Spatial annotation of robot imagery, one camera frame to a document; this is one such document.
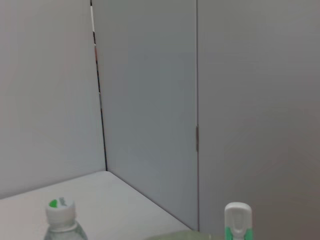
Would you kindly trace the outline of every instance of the desk surface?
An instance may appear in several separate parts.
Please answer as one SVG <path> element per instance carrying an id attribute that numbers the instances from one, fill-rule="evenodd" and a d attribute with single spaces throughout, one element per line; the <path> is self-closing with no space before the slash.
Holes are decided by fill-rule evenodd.
<path id="1" fill-rule="evenodd" d="M 188 230 L 184 224 L 110 172 L 102 171 L 0 200 L 0 238 L 43 240 L 45 205 L 73 198 L 89 240 L 144 240 Z"/>

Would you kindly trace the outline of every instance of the gray partition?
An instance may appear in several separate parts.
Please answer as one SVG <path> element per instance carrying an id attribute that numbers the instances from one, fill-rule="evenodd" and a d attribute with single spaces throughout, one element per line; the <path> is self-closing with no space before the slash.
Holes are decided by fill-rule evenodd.
<path id="1" fill-rule="evenodd" d="M 320 1 L 198 0 L 200 230 L 319 238 Z"/>
<path id="2" fill-rule="evenodd" d="M 0 1 L 0 198 L 105 169 L 90 1 Z"/>
<path id="3" fill-rule="evenodd" d="M 108 170 L 196 229 L 196 1 L 92 4 Z"/>

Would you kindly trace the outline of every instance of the white bottle cap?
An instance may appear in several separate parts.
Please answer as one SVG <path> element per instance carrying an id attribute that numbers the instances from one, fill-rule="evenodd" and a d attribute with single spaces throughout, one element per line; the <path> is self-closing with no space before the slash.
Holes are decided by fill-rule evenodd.
<path id="1" fill-rule="evenodd" d="M 76 218 L 76 205 L 73 200 L 58 197 L 49 202 L 45 212 L 48 224 L 64 224 Z"/>
<path id="2" fill-rule="evenodd" d="M 251 207 L 241 202 L 229 203 L 224 210 L 224 224 L 234 240 L 244 240 L 247 230 L 252 229 Z"/>

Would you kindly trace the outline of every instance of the plastic bottle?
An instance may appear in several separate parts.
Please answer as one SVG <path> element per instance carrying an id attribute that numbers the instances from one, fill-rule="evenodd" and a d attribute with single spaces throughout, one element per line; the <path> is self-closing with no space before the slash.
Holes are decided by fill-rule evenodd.
<path id="1" fill-rule="evenodd" d="M 76 206 L 73 200 L 59 197 L 45 208 L 49 228 L 44 240 L 88 240 L 76 221 Z"/>
<path id="2" fill-rule="evenodd" d="M 225 240 L 253 240 L 252 209 L 242 202 L 229 203 L 224 210 Z"/>

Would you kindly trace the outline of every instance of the water bottle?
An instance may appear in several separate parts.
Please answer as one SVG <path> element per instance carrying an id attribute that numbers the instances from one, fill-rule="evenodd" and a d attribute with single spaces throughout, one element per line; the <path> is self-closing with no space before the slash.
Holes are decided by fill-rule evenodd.
<path id="1" fill-rule="evenodd" d="M 45 208 L 49 228 L 44 240 L 88 240 L 76 221 L 76 206 L 73 200 L 59 197 Z"/>

